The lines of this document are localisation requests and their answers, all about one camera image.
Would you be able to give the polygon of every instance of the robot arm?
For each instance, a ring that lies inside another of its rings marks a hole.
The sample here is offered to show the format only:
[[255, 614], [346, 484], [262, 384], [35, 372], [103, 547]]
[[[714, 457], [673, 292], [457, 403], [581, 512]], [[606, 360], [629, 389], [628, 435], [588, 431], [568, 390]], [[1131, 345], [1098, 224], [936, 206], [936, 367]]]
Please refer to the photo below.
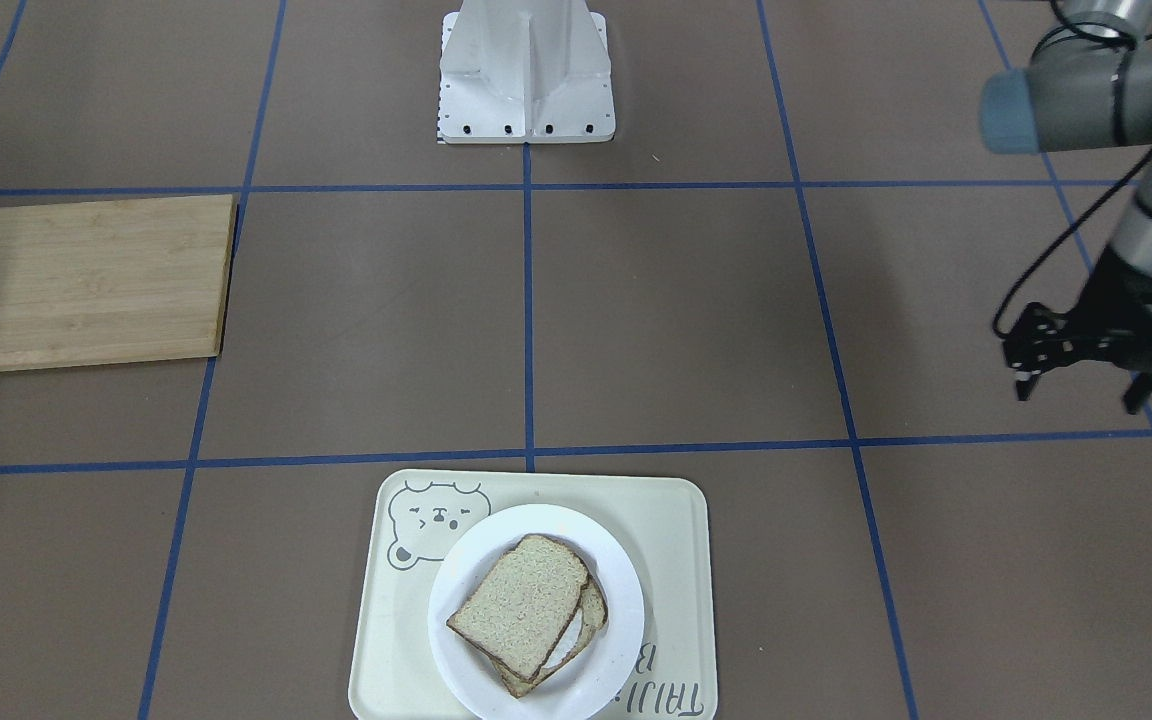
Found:
[[[990, 79], [980, 128], [995, 152], [1152, 143], [1152, 47], [1140, 47], [1152, 0], [1068, 0], [1026, 69]], [[1041, 374], [1078, 361], [1137, 373], [1124, 395], [1152, 393], [1152, 150], [1149, 169], [1068, 313], [1030, 304], [1005, 333], [1007, 364], [1026, 400]]]

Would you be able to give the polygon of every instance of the white plastic stand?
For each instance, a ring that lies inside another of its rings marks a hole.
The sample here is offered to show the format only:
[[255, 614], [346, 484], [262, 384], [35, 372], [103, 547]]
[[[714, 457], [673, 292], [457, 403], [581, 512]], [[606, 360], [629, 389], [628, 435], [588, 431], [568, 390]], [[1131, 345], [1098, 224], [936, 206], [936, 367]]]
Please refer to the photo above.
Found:
[[444, 18], [438, 136], [604, 142], [616, 132], [607, 20], [585, 0], [465, 0]]

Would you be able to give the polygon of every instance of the wooden cutting board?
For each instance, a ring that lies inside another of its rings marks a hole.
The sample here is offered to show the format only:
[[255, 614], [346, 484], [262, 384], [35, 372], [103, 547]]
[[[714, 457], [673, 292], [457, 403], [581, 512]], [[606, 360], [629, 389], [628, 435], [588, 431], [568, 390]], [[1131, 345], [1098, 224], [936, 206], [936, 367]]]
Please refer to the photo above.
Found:
[[0, 370], [207, 357], [229, 195], [0, 209]]

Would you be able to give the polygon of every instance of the bread slice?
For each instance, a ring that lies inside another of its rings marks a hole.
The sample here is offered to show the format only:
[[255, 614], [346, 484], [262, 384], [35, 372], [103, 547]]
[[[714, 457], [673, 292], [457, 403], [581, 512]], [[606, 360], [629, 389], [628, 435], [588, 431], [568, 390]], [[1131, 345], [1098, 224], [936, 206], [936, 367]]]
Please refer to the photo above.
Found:
[[495, 561], [447, 626], [530, 683], [571, 623], [588, 581], [570, 547], [530, 535]]
[[579, 655], [581, 651], [589, 647], [589, 643], [594, 638], [594, 632], [599, 632], [607, 624], [607, 600], [602, 597], [602, 590], [598, 588], [593, 575], [591, 575], [589, 582], [585, 583], [585, 588], [579, 593], [579, 635], [577, 635], [576, 644], [573, 644], [571, 650], [568, 650], [562, 660], [559, 660], [556, 664], [548, 667], [541, 665], [539, 673], [536, 673], [536, 680], [531, 680], [531, 682], [526, 682], [526, 680], [513, 674], [508, 667], [498, 661], [492, 661], [497, 673], [500, 675], [500, 680], [503, 682], [503, 687], [508, 689], [513, 697], [522, 697], [525, 694], [530, 694], [536, 689], [536, 685], [543, 683], [550, 675], [561, 670], [564, 665], [568, 665], [576, 655]]

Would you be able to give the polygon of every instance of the blue joint cap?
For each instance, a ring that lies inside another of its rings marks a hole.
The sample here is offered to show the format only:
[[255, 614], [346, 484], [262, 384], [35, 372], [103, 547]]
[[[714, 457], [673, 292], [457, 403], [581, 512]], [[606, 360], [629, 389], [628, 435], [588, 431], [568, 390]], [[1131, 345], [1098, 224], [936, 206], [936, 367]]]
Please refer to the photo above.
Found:
[[980, 94], [980, 138], [1001, 156], [1033, 154], [1038, 147], [1034, 105], [1021, 69], [999, 73], [984, 83]]

